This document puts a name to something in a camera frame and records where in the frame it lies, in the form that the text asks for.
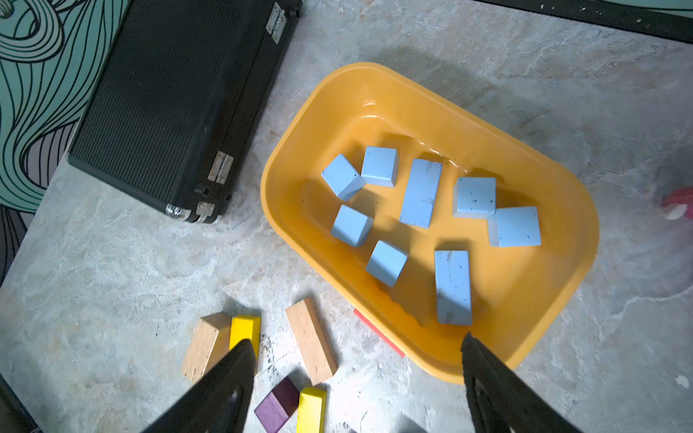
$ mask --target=blue wooden block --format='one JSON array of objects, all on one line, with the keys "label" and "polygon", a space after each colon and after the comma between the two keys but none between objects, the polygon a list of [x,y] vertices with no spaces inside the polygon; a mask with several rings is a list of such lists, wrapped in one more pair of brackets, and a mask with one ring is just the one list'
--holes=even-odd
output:
[{"label": "blue wooden block", "polygon": [[397,180],[399,154],[396,149],[366,148],[361,177],[369,185],[393,187]]},{"label": "blue wooden block", "polygon": [[366,271],[378,280],[394,287],[409,254],[389,242],[379,240],[373,249],[371,260],[368,260]]},{"label": "blue wooden block", "polygon": [[471,326],[472,298],[467,251],[435,252],[435,287],[438,322]]},{"label": "blue wooden block", "polygon": [[460,177],[453,191],[453,216],[487,220],[495,213],[495,177]]},{"label": "blue wooden block", "polygon": [[366,184],[343,154],[339,154],[322,171],[322,178],[340,199],[347,201]]},{"label": "blue wooden block", "polygon": [[352,247],[360,247],[373,226],[373,218],[342,205],[332,226],[332,236]]},{"label": "blue wooden block", "polygon": [[536,207],[496,209],[495,214],[489,218],[489,242],[493,247],[541,245]]},{"label": "blue wooden block", "polygon": [[423,159],[415,159],[412,162],[402,212],[399,215],[400,222],[424,229],[430,226],[442,172],[443,164],[441,163]]}]

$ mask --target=red block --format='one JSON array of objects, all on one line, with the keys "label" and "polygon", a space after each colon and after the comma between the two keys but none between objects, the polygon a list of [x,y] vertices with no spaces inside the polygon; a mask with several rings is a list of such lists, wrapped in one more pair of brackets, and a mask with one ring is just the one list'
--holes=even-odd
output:
[{"label": "red block", "polygon": [[690,220],[693,220],[693,186],[674,191],[671,195],[669,195],[669,197],[664,199],[662,205],[668,206],[673,203],[685,204],[688,206],[684,216]]},{"label": "red block", "polygon": [[399,347],[395,346],[394,343],[391,342],[391,341],[389,340],[389,338],[387,338],[379,329],[376,328],[375,325],[373,325],[373,324],[371,323],[371,321],[369,321],[368,319],[366,319],[366,317],[364,317],[364,315],[362,315],[361,312],[360,312],[359,310],[354,310],[353,313],[354,313],[355,315],[357,315],[358,318],[361,319],[361,321],[362,321],[363,323],[366,324],[366,326],[368,326],[370,329],[372,329],[373,332],[375,332],[376,334],[378,334],[378,336],[379,336],[380,338],[382,338],[383,341],[386,342],[388,346],[392,347],[393,350],[394,350],[395,352],[397,352],[397,355],[400,355],[401,357],[404,357],[404,352],[402,352],[402,351],[400,350]]},{"label": "red block", "polygon": [[277,433],[299,406],[299,390],[284,378],[255,409],[267,433]]}]

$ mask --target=marble floor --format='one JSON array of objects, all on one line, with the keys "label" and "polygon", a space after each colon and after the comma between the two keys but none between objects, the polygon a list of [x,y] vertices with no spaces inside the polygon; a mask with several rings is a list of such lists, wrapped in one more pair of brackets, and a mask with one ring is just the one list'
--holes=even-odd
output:
[{"label": "marble floor", "polygon": [[[693,46],[471,0],[306,0],[231,210],[183,225],[61,163],[0,290],[0,373],[50,432],[134,432],[184,393],[198,317],[263,314],[252,407],[304,383],[282,311],[315,297],[340,364],[326,432],[471,432],[464,387],[427,375],[272,230],[263,167],[318,82],[393,68],[586,185],[594,267],[516,369],[586,432],[693,428],[693,222],[658,205],[693,185]],[[283,431],[294,431],[290,421]],[[246,431],[261,432],[254,415]]]}]

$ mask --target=patterned wall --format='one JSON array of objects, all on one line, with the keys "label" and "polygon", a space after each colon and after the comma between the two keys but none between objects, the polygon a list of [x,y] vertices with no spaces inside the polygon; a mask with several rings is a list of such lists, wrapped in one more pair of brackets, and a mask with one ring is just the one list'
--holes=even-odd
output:
[{"label": "patterned wall", "polygon": [[2,279],[80,118],[126,0],[0,0]]}]

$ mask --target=yellow wooden block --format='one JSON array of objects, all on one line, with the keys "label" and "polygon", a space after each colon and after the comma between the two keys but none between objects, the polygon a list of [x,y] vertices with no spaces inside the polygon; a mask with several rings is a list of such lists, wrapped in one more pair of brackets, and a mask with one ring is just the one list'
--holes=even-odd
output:
[{"label": "yellow wooden block", "polygon": [[255,350],[255,360],[260,350],[260,318],[253,316],[236,316],[231,321],[231,341],[229,350],[236,347],[241,340],[249,339]]},{"label": "yellow wooden block", "polygon": [[327,391],[304,388],[299,399],[299,417],[296,433],[323,433]]}]

